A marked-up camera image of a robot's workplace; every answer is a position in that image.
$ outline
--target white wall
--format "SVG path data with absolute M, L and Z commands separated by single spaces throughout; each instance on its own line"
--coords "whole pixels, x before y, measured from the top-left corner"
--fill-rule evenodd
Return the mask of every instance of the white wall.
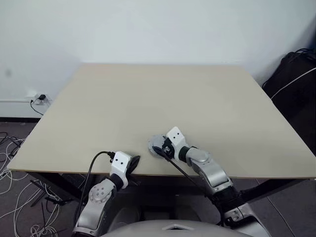
M 25 96 L 54 99 L 81 62 L 238 64 L 261 84 L 315 28 L 315 0 L 0 0 L 0 117 L 37 117 Z

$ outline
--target wall socket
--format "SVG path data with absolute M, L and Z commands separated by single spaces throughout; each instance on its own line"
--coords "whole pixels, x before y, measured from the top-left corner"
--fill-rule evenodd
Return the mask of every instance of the wall socket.
M 45 95 L 46 98 L 43 99 L 43 100 L 38 100 L 38 98 L 39 98 L 40 95 Z M 44 104 L 46 104 L 46 103 L 50 104 L 50 102 L 51 102 L 51 98 L 50 98 L 49 95 L 46 94 L 46 93 L 36 93 L 36 94 L 34 94 L 34 95 L 26 96 L 25 98 L 26 98 L 27 101 L 29 101 L 29 102 L 31 102 L 31 100 L 33 100 L 33 101 L 34 101 L 33 103 L 34 103 L 35 105 L 44 105 Z

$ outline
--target beige tabletop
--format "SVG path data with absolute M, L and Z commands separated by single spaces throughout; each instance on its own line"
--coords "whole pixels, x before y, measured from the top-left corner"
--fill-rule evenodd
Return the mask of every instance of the beige tabletop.
M 189 145 L 213 153 L 231 177 L 316 177 L 315 156 L 237 66 L 83 64 L 8 168 L 85 173 L 105 150 L 141 155 L 136 174 L 181 175 L 147 147 L 174 126 Z M 100 156 L 93 172 L 110 167 Z

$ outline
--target black bag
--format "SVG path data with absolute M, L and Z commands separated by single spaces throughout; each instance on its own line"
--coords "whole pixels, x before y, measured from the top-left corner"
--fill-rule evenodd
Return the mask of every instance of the black bag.
M 314 155 L 316 155 L 315 68 L 315 52 L 307 49 L 290 52 L 262 86 Z

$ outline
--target floor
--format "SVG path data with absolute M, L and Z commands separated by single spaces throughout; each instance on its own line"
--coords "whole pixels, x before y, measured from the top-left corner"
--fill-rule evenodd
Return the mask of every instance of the floor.
M 9 123 L 0 122 L 0 132 L 5 131 L 10 136 L 17 138 L 25 138 L 32 131 L 35 123 Z M 0 145 L 0 153 L 5 152 L 6 144 Z M 4 155 L 0 155 L 0 160 L 3 160 Z M 14 172 L 15 179 L 25 175 L 23 172 Z M 9 192 L 0 195 L 0 217 L 15 209 L 16 200 L 22 189 L 29 184 L 31 176 L 27 176 L 23 180 L 13 181 Z M 9 187 L 9 178 L 4 178 L 0 181 L 0 193 L 6 191 Z M 257 185 L 255 180 L 234 180 L 237 189 L 247 189 Z M 36 190 L 34 185 L 30 185 L 25 192 L 22 193 L 20 202 L 24 203 L 27 198 Z M 295 186 L 283 190 L 277 194 L 271 195 L 272 203 L 277 207 L 280 213 L 284 216 L 289 226 L 292 228 L 296 237 L 314 237 L 316 233 L 316 181 L 303 181 Z M 217 223 L 219 216 L 217 210 L 203 196 L 180 196 L 176 199 L 177 204 L 190 205 L 200 219 L 204 222 Z M 281 216 L 266 199 L 261 199 L 251 204 L 257 216 L 270 231 L 272 237 L 291 237 L 293 236 L 285 225 Z M 74 214 L 76 203 L 72 202 L 61 207 L 58 218 L 53 226 L 57 231 L 66 229 L 59 233 L 60 237 L 69 237 L 72 231 L 72 216 Z M 41 211 L 41 203 L 30 207 L 27 204 L 21 211 L 17 221 L 16 228 L 18 236 L 30 236 L 30 227 L 38 224 L 43 226 L 43 217 Z M 3 237 L 13 237 L 13 213 L 0 218 L 0 232 Z

